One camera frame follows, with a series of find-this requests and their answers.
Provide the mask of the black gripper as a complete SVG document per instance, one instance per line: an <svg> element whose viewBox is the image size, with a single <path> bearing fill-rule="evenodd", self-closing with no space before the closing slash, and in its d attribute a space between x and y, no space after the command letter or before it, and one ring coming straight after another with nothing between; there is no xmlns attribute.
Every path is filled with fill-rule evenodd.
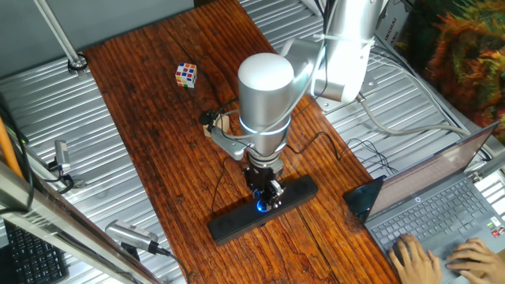
<svg viewBox="0 0 505 284"><path fill-rule="evenodd" d="M280 197L284 192L283 187L276 181L283 172L283 168L257 167L249 165L243 170L245 181L256 201L257 209L269 209L280 206ZM271 192L269 203L262 192Z"/></svg>

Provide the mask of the person's left hand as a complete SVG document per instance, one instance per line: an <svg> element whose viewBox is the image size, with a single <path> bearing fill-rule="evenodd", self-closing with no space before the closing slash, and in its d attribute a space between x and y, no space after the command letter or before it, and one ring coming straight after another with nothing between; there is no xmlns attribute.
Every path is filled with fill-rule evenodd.
<svg viewBox="0 0 505 284"><path fill-rule="evenodd" d="M403 234L396 242L400 254L388 251L390 261L402 284L440 284L442 279L440 259L430 250L427 252L411 234Z"/></svg>

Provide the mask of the person's right hand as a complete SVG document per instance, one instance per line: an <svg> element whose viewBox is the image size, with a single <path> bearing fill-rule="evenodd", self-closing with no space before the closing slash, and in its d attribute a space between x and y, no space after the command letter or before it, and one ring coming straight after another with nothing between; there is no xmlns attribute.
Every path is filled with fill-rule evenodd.
<svg viewBox="0 0 505 284"><path fill-rule="evenodd" d="M480 238L470 238L447 257L446 268L457 271L472 284L504 284L504 260Z"/></svg>

